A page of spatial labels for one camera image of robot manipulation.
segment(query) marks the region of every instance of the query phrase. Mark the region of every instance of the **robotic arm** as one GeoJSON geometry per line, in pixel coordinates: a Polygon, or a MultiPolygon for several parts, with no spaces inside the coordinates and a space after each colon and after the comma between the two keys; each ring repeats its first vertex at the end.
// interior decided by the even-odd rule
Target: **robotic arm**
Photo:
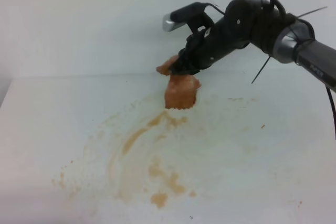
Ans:
{"type": "Polygon", "coordinates": [[[278,0],[233,0],[216,23],[204,12],[207,6],[217,9],[197,2],[164,16],[165,31],[187,24],[193,32],[170,67],[173,74],[196,74],[252,43],[281,63],[304,67],[336,92],[336,50],[315,40],[310,23],[286,13],[278,0]]]}

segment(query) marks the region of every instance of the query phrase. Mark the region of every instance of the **white background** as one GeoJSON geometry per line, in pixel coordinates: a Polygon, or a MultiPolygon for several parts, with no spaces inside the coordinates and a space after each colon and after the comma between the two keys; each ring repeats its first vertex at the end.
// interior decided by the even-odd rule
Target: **white background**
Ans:
{"type": "Polygon", "coordinates": [[[162,119],[126,156],[120,147],[162,113],[167,77],[13,81],[0,113],[0,223],[334,224],[325,88],[299,68],[265,70],[253,85],[251,75],[202,72],[196,106],[166,110],[187,123],[167,129],[162,119]],[[156,156],[186,193],[149,176],[156,156]],[[160,209],[151,204],[158,190],[168,194],[160,209]]]}
{"type": "MultiPolygon", "coordinates": [[[[185,45],[187,27],[161,30],[162,16],[189,3],[231,0],[0,0],[0,76],[58,77],[148,73],[185,45]]],[[[281,0],[288,12],[307,16],[317,39],[336,47],[334,0],[281,0]]],[[[220,15],[208,10],[214,20],[220,15]]],[[[258,69],[265,60],[253,46],[235,52],[210,71],[258,69]]],[[[272,62],[269,68],[285,66],[272,62]]]]}

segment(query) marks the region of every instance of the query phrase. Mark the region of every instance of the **white wall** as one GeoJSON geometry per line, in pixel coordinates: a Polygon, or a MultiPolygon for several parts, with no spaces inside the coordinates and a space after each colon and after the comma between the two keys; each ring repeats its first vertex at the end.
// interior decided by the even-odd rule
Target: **white wall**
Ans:
{"type": "MultiPolygon", "coordinates": [[[[184,46],[190,33],[186,27],[164,33],[162,16],[194,1],[208,0],[0,0],[0,74],[24,78],[154,71],[184,46]]],[[[230,0],[212,1],[225,9],[230,0]]],[[[320,41],[336,47],[334,0],[281,1],[294,14],[328,5],[307,20],[320,41]]],[[[250,46],[212,70],[257,69],[265,59],[250,46]]],[[[285,66],[271,62],[268,67],[285,66]]]]}

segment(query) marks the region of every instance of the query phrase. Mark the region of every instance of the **orange food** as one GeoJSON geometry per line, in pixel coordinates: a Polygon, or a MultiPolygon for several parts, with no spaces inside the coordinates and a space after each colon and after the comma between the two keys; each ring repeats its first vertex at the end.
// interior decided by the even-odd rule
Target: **orange food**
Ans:
{"type": "MultiPolygon", "coordinates": [[[[173,56],[163,65],[156,68],[157,72],[166,76],[170,75],[169,67],[179,57],[173,56]]],[[[169,83],[164,94],[167,109],[189,109],[196,102],[197,89],[200,82],[192,75],[170,75],[169,83]]]]}

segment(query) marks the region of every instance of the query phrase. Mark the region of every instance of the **white tabletop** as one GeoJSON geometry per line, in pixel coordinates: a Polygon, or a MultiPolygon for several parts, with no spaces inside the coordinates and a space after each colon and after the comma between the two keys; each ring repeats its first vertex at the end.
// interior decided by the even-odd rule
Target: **white tabletop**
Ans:
{"type": "Polygon", "coordinates": [[[1,223],[332,224],[336,141],[301,69],[13,81],[0,109],[1,223]]]}

